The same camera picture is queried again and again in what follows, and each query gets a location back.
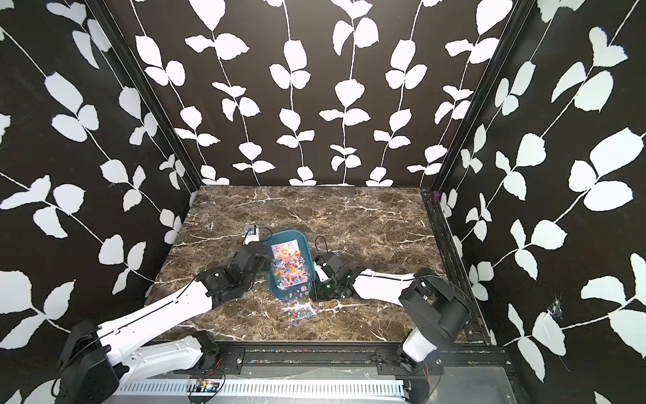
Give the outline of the teal plastic storage box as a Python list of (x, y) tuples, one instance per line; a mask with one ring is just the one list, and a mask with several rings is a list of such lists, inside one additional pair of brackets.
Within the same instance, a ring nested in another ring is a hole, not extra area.
[(289, 229), (273, 233), (262, 242), (271, 253), (265, 279), (272, 296), (279, 301), (309, 296), (316, 271), (306, 236)]

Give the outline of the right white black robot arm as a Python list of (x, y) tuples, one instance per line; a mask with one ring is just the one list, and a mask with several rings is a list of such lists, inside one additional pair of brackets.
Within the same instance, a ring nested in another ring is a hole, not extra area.
[(315, 258), (315, 270), (313, 301), (357, 298), (404, 309), (414, 328), (393, 355), (378, 353), (375, 359), (407, 375), (430, 375), (441, 363), (437, 350), (452, 346), (474, 317), (469, 295), (429, 268), (404, 275), (352, 269), (333, 252), (325, 252)]

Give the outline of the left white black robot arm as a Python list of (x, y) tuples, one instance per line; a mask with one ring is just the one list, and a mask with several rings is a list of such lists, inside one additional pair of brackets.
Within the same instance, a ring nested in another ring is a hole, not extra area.
[(166, 331), (241, 298), (269, 270), (263, 242), (241, 247), (223, 266), (207, 269), (179, 291), (117, 319), (72, 328), (57, 364), (52, 397), (65, 403), (102, 403), (131, 381), (194, 367), (212, 344), (206, 334), (152, 344)]

